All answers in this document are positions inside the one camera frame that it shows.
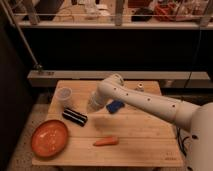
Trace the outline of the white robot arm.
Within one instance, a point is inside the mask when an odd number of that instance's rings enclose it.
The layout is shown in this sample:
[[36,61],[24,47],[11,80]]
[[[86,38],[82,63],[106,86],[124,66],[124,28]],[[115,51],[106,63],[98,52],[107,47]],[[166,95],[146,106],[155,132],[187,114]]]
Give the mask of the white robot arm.
[[184,100],[132,90],[121,75],[113,74],[97,84],[88,100],[90,111],[118,100],[141,109],[190,133],[186,171],[213,171],[213,102],[196,105]]

